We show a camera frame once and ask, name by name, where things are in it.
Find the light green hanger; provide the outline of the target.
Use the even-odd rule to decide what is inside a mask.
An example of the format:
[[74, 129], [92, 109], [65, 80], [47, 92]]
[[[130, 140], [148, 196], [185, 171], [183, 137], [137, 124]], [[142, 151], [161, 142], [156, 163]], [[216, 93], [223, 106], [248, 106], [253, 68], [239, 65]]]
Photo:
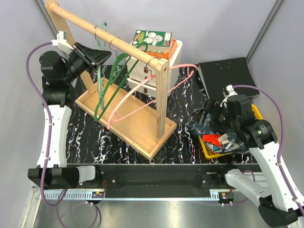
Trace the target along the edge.
[[[101, 38], [98, 38], [97, 35], [95, 35], [95, 40], [97, 41], [97, 49], [98, 50], [105, 50], [105, 41]], [[98, 84], [98, 97], [100, 101], [100, 108], [104, 108], [104, 99], [102, 98], [102, 85], [103, 85], [104, 78], [102, 77], [102, 70], [101, 65], [97, 68], [97, 84]]]

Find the dark grey patterned shorts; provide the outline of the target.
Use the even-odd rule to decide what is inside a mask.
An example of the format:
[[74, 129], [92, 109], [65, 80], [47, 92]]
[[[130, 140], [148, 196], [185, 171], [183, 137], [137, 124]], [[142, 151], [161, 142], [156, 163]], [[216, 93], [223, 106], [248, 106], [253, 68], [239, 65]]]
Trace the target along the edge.
[[190, 134], [194, 137], [203, 136], [204, 134], [220, 134], [224, 135], [227, 134], [228, 139], [233, 143], [237, 143], [240, 145], [240, 148], [231, 152], [237, 154], [247, 154], [249, 153], [249, 149], [245, 146], [244, 142], [242, 142], [238, 137], [237, 134], [230, 129], [227, 130], [215, 130], [210, 126], [211, 122], [211, 115], [206, 114], [204, 110], [195, 109], [194, 113], [190, 117], [188, 122], [188, 130]]

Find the patterned blue orange shorts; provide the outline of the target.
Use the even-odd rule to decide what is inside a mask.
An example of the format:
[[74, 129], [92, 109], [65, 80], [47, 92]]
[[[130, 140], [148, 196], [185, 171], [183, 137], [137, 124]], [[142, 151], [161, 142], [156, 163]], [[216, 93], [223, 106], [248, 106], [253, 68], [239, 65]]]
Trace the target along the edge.
[[239, 144], [232, 143], [230, 141], [224, 141], [224, 144], [221, 144], [220, 146], [212, 144], [210, 142], [206, 142], [205, 145], [214, 153], [228, 153], [240, 148]]

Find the wooden clothes rack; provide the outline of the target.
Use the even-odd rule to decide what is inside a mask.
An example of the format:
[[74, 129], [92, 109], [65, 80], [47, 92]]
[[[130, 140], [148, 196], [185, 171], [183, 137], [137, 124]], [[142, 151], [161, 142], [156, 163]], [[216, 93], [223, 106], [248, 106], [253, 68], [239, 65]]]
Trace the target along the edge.
[[151, 160], [176, 128], [176, 123], [166, 116], [170, 63], [166, 59], [152, 57], [108, 32], [61, 8], [55, 0], [47, 0], [45, 7], [57, 30], [68, 32], [68, 43], [75, 42], [67, 21], [96, 35], [110, 46], [131, 55], [155, 70], [147, 79], [156, 79], [156, 108], [112, 84], [105, 93], [109, 105], [99, 122], [115, 133], [148, 160]]

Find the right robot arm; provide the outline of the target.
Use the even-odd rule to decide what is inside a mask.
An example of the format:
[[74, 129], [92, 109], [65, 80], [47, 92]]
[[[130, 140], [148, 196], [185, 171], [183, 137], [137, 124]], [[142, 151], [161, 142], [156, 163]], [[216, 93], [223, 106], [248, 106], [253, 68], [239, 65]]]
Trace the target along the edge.
[[256, 159], [268, 184], [262, 187], [236, 166], [227, 165], [218, 174], [220, 188], [234, 187], [258, 208], [264, 222], [272, 227], [302, 228], [304, 197], [278, 155], [280, 143], [271, 124], [257, 119], [251, 101], [245, 95], [232, 95], [223, 103], [209, 99], [204, 112], [211, 115], [210, 126], [220, 132], [232, 130]]

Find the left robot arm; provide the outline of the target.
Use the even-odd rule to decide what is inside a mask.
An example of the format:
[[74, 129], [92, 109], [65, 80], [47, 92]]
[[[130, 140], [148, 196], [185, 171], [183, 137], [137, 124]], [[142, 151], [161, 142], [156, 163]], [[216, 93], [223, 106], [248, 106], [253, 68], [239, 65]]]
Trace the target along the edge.
[[45, 129], [39, 159], [36, 167], [28, 170], [28, 178], [42, 190], [75, 189], [82, 182], [98, 188], [103, 177], [95, 166], [68, 167], [66, 136], [76, 101], [72, 82], [85, 71], [95, 71], [112, 53], [78, 42], [58, 47], [68, 53], [68, 59], [55, 51], [47, 51], [39, 58], [43, 91], [38, 96], [44, 107]]

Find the yellow plastic tray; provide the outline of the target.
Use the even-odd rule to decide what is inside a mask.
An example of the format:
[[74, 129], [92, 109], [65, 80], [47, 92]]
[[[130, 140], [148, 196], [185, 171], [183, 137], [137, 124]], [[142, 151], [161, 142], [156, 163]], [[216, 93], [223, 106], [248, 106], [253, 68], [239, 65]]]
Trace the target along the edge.
[[[262, 120], [263, 117], [262, 117], [259, 109], [254, 104], [252, 104], [251, 106], [252, 106], [252, 110], [253, 110], [253, 112], [255, 114], [256, 119]], [[231, 155], [232, 154], [232, 153], [214, 153], [209, 147], [207, 147], [205, 145], [205, 143], [203, 142], [202, 136], [198, 136], [198, 139], [199, 139], [199, 142], [201, 144], [203, 153], [204, 153], [204, 155], [205, 155], [205, 157], [207, 159], [213, 159], [213, 158], [218, 158], [218, 157], [222, 157], [222, 156], [226, 156], [226, 155]]]

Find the white drawer unit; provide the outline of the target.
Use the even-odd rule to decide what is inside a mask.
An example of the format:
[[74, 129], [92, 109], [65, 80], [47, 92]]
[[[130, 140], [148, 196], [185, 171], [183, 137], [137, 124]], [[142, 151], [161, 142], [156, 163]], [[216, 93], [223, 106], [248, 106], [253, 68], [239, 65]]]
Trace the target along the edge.
[[[169, 62], [170, 67], [179, 65], [181, 63], [181, 53], [182, 53], [182, 42], [180, 40], [176, 41], [177, 47], [174, 50], [173, 54], [171, 55]], [[145, 78], [147, 78], [150, 73], [154, 74], [155, 69], [148, 67], [148, 73], [144, 72], [145, 64], [139, 61], [134, 69], [129, 74], [127, 78], [128, 86], [130, 89], [136, 87], [140, 82], [142, 82]], [[177, 83], [179, 77], [179, 69], [173, 69], [169, 72], [169, 83], [168, 83], [168, 90], [171, 90]], [[141, 87], [136, 89], [137, 92], [140, 92], [145, 95], [149, 95], [152, 97], [156, 97], [156, 78], [151, 79], [149, 82], [145, 83]]]

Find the green book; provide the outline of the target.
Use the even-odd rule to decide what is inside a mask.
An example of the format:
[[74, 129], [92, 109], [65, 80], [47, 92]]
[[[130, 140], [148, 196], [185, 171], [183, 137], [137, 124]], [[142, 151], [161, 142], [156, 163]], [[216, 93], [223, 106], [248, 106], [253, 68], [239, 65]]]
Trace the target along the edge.
[[149, 51], [168, 52], [171, 48], [172, 33], [152, 30], [136, 30], [131, 45], [147, 44]]

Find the black marbled mat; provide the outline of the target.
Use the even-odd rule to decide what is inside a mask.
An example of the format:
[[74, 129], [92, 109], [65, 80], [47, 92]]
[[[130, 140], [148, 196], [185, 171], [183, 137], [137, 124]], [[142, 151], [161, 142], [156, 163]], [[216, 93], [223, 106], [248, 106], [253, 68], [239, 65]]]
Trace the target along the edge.
[[192, 137], [188, 122], [196, 109], [202, 107], [206, 94], [198, 74], [172, 91], [168, 98], [167, 117], [177, 127], [166, 143], [149, 161], [130, 145], [80, 109], [73, 106], [66, 138], [68, 163], [116, 164], [203, 164], [255, 163], [251, 154], [229, 154], [207, 159], [197, 137]]

